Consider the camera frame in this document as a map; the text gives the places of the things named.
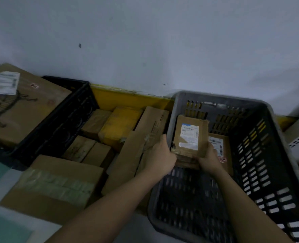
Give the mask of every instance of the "black plastic crate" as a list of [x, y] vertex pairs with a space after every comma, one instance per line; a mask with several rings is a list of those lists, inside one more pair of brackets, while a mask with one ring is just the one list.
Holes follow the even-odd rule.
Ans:
[[[210, 133], [229, 136], [233, 179], [299, 242], [299, 167], [271, 107], [258, 100], [181, 91], [168, 127], [169, 147], [180, 114], [208, 119]], [[157, 231], [186, 242], [236, 242], [218, 186], [202, 171], [175, 167], [153, 188], [148, 218]]]
[[12, 150], [0, 150], [0, 162], [25, 170], [39, 154], [61, 157], [92, 113], [99, 108], [89, 82], [43, 76], [72, 91], [27, 137]]

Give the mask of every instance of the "person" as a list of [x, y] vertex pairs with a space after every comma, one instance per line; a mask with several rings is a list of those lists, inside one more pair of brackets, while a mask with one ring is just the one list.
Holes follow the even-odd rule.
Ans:
[[[293, 243], [291, 239], [246, 195], [221, 166], [208, 143], [205, 158], [196, 159], [218, 183], [239, 243]], [[128, 222], [139, 202], [173, 169], [166, 135], [155, 144], [145, 169], [129, 182], [90, 205], [59, 229], [47, 243], [109, 243]]]

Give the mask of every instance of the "person's left arm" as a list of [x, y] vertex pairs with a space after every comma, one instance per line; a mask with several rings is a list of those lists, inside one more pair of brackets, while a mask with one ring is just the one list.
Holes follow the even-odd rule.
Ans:
[[145, 169], [129, 182], [89, 206], [59, 229], [47, 243], [109, 243], [119, 234], [137, 205], [176, 162], [166, 135], [151, 151]]

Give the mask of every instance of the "wall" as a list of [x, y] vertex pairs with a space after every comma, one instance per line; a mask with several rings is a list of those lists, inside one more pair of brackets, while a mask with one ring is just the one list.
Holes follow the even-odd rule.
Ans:
[[0, 0], [3, 62], [158, 96], [259, 98], [299, 116], [299, 0]]

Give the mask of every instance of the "yellow box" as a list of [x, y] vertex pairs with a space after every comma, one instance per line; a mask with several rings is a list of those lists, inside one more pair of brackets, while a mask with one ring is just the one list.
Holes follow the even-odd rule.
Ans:
[[127, 106], [117, 106], [100, 130], [98, 136], [102, 143], [120, 152], [123, 143], [132, 131], [143, 110]]

